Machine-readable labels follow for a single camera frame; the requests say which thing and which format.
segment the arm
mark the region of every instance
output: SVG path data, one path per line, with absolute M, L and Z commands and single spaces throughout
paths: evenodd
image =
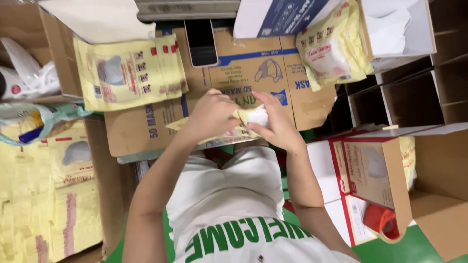
M 341 238 L 325 210 L 322 191 L 310 166 L 306 143 L 287 113 L 279 101 L 270 94 L 261 92 L 252 92 L 252 94 L 265 104 L 270 129 L 252 123 L 248 124 L 248 127 L 271 144 L 286 150 L 288 189 L 301 226 L 330 250 L 339 251 L 360 261 Z
M 138 185 L 130 205 L 123 263 L 167 262 L 162 212 L 197 142 L 240 124 L 229 116 L 239 106 L 211 89 L 197 102 L 188 122 Z

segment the hand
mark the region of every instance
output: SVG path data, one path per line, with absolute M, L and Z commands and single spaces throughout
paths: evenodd
M 230 118 L 238 109 L 239 105 L 231 101 L 229 96 L 212 88 L 198 100 L 181 132 L 194 143 L 219 136 L 242 123 L 239 119 Z
M 270 129 L 256 123 L 248 123 L 247 127 L 274 146 L 285 149 L 288 153 L 304 151 L 306 143 L 279 100 L 265 92 L 252 91 L 252 95 L 265 104 Z

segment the person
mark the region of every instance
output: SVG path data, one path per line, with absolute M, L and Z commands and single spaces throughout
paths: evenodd
M 276 97 L 252 92 L 269 127 L 248 128 L 287 152 L 287 181 L 300 226 L 283 221 L 284 197 L 275 152 L 238 144 L 223 167 L 200 153 L 198 142 L 241 124 L 239 106 L 210 89 L 187 123 L 138 185 L 130 206 L 123 263 L 166 263 L 162 214 L 174 230 L 176 263 L 356 263 L 328 216 L 306 143 Z

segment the smartphone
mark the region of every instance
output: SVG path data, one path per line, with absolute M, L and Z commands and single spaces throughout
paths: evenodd
M 193 67 L 215 66 L 218 54 L 210 19 L 184 20 L 185 34 Z

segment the tape roll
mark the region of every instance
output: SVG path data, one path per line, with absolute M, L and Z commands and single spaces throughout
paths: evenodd
M 403 239 L 406 229 L 399 231 L 395 212 L 369 204 L 364 214 L 364 225 L 386 243 L 395 244 Z

